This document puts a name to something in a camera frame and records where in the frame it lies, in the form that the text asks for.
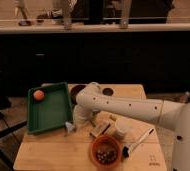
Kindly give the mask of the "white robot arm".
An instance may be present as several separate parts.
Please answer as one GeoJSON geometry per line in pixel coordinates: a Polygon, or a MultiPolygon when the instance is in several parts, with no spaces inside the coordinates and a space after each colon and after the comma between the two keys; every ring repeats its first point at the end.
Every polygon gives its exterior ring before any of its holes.
{"type": "Polygon", "coordinates": [[[106,111],[161,126],[175,132],[171,171],[190,171],[190,102],[109,96],[91,82],[71,89],[74,113],[84,119],[106,111]]]}

